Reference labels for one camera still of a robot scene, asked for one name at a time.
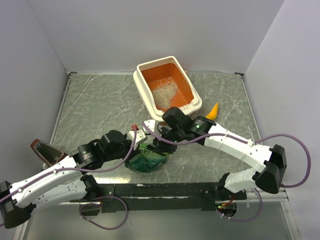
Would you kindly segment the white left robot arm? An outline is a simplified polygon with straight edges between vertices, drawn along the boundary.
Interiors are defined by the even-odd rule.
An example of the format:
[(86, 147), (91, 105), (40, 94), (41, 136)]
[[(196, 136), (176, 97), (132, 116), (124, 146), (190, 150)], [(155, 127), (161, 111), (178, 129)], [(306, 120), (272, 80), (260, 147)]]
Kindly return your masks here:
[(147, 137), (142, 130), (122, 134), (111, 130), (101, 138), (80, 145), (71, 154), (47, 145), (48, 155), (57, 154), (55, 164), (27, 179), (0, 184), (1, 226), (15, 228), (27, 222), (36, 211), (73, 200), (95, 200), (99, 188), (92, 173), (103, 173), (105, 162), (121, 159), (123, 163), (139, 154)]

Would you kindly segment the yellow plastic litter scoop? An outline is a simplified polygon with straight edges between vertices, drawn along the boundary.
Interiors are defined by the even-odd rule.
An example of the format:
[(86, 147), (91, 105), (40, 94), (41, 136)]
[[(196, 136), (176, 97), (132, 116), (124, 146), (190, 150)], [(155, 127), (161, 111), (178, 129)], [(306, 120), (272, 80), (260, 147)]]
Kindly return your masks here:
[(217, 102), (212, 108), (212, 110), (206, 115), (206, 118), (212, 121), (215, 120), (218, 115), (218, 110), (219, 110), (219, 103)]

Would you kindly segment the green cat litter bag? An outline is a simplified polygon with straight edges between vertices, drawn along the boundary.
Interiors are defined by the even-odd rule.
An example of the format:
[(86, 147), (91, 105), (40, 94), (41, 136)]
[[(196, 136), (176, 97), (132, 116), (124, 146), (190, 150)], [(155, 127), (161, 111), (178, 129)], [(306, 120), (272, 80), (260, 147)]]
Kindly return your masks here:
[(162, 167), (167, 162), (170, 154), (167, 152), (158, 154), (151, 151), (149, 146), (153, 147), (147, 143), (140, 144), (139, 153), (127, 160), (124, 163), (125, 167), (140, 173), (151, 173)]

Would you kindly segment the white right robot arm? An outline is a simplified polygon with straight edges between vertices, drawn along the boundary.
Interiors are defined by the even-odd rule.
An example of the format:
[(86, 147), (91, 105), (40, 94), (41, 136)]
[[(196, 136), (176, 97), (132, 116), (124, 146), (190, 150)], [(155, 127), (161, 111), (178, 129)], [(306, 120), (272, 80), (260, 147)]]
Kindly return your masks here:
[(223, 175), (218, 187), (223, 199), (230, 199), (235, 193), (248, 188), (259, 188), (269, 194), (279, 192), (287, 168), (286, 152), (282, 146), (256, 143), (205, 116), (192, 119), (177, 107), (169, 108), (162, 119), (169, 129), (163, 128), (160, 134), (145, 128), (157, 140), (176, 146), (198, 143), (225, 152), (250, 166), (247, 170)]

